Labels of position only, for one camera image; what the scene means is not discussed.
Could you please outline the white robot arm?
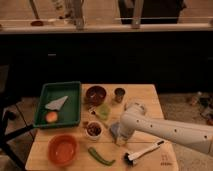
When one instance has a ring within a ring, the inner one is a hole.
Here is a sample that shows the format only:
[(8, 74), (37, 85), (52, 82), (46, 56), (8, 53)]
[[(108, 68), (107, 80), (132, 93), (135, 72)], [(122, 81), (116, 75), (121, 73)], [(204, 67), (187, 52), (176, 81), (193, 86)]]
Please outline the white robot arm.
[(213, 127), (155, 119), (145, 113), (146, 108), (142, 103), (129, 101), (120, 116), (118, 138), (128, 141), (135, 131), (139, 131), (213, 156)]

